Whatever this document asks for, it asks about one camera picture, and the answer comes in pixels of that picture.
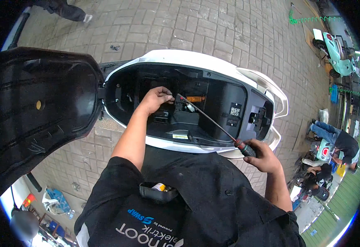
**brick pavement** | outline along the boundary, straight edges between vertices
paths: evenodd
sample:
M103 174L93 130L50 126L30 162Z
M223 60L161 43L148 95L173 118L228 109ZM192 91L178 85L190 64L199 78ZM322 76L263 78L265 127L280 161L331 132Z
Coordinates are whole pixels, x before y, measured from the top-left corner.
M303 4L293 2L298 7ZM93 14L92 21L71 22L34 6L18 45L86 52L97 62L137 58L154 49L184 49L261 71L289 99L289 115L276 119L274 126L282 134L275 153L290 179L300 155L292 149L302 119L316 117L318 109L329 107L328 77L318 68L319 60L306 44L302 26L289 24L290 2L83 0L72 4ZM119 45L119 51L111 50L111 45ZM98 121L88 137L54 152L33 173L46 184L87 199L123 131L113 123L108 126L112 130ZM253 188L265 194L266 174L243 161L234 163ZM81 191L71 188L73 181Z

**blue jeans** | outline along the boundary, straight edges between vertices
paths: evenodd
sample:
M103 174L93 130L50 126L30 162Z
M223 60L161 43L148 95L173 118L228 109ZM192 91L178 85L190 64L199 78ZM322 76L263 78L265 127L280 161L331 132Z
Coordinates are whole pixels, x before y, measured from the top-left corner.
M341 130L337 129L336 127L320 121L316 121L316 123L311 125L311 131L315 132L316 135L324 138L332 145L335 144L335 141L341 133Z

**red screwdriver handle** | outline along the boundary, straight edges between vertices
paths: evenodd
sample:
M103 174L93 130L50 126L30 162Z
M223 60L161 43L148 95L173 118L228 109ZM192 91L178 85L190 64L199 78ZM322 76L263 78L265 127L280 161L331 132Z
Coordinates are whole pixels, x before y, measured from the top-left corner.
M245 144L241 139L237 139L234 146L238 148L244 156L256 156L256 152L252 149L252 147Z

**scooter rear light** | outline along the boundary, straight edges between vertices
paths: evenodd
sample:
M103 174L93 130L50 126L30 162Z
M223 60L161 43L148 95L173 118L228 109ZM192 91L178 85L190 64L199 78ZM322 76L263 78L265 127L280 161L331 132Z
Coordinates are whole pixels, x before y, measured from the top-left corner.
M323 154L324 156L326 156L326 155L328 154L328 147L325 147L325 148L323 149L322 154Z

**screwdriver shaft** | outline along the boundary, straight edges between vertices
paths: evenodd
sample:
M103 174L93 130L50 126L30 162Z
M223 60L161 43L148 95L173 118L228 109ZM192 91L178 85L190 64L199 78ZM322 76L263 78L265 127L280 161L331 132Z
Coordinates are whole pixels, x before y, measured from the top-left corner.
M220 128L220 130L222 130L227 136L229 136L232 141L236 141L236 139L234 137L232 137L226 130L223 129L222 126L220 126L218 123L216 123L216 121L214 121L213 119L211 119L209 116L206 115L206 113L204 113L201 109L199 109L198 107L196 107L193 103L191 103L189 100L187 100L186 97L182 96L181 94L178 94L178 96L182 97L188 104L192 105L195 109L197 109L200 113L202 113L202 115L204 115L205 117L207 117L207 119L209 119L210 121L212 121L212 123L214 123L217 127Z

